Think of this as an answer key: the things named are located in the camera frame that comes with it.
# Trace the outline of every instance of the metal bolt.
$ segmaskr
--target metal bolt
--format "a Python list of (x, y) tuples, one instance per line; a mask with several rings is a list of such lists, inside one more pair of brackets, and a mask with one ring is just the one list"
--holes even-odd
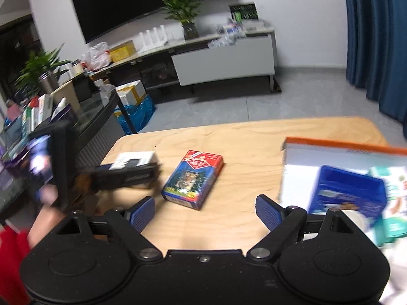
[(264, 259), (270, 255), (270, 251), (264, 248), (255, 248), (252, 251), (250, 251), (250, 254), (252, 255), (252, 257), (256, 259)]
[(201, 257), (199, 258), (199, 261), (200, 261), (201, 263), (207, 263), (209, 260), (210, 260), (210, 257), (209, 257), (209, 256), (201, 256)]
[(140, 251), (140, 256), (143, 259), (154, 259), (160, 255), (160, 251), (155, 248), (145, 248)]

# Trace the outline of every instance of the wooden table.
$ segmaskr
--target wooden table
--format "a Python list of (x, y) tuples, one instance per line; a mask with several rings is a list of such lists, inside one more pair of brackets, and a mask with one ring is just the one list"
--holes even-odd
[[(164, 130), (122, 137), (104, 164), (125, 151), (156, 151), (162, 174), (155, 190), (122, 188), (100, 195), (99, 210), (128, 208), (143, 197), (155, 199), (155, 218), (142, 232), (165, 255), (168, 249), (242, 249), (267, 233), (254, 200), (277, 200), (282, 173), (281, 144), (287, 136), (387, 145), (370, 121), (360, 117), (252, 121)], [(223, 155), (225, 167), (201, 211), (165, 201), (159, 191), (188, 149)]]

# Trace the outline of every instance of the textured blue pad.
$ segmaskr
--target textured blue pad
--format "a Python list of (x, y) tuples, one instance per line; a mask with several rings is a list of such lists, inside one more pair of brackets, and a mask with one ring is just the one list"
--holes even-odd
[(155, 214), (155, 202), (151, 198), (141, 207), (135, 210), (130, 216), (130, 224), (139, 232), (148, 225), (148, 223), (154, 218)]
[(270, 231), (282, 222), (281, 212), (260, 196), (256, 198), (256, 214)]

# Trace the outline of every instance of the gray tile floor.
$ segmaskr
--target gray tile floor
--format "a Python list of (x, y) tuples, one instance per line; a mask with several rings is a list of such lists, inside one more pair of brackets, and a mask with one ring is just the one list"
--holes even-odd
[(379, 112), (366, 91), (343, 72), (289, 72), (276, 77), (283, 92), (271, 94), (268, 77), (225, 80), (170, 93), (152, 93), (156, 112), (142, 132), (252, 120), (362, 116), (372, 120), (391, 145), (407, 147), (402, 126)]

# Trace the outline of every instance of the blue plastic bag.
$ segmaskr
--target blue plastic bag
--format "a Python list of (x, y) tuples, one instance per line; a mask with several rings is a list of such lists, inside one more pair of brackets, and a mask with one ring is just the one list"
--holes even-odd
[[(150, 95), (146, 95), (138, 106), (125, 105), (125, 109), (137, 132), (141, 131), (148, 124), (155, 111), (155, 107)], [(130, 131), (120, 109), (117, 108), (114, 112), (115, 115), (118, 115), (117, 120), (122, 126), (125, 135), (130, 135), (132, 132)]]

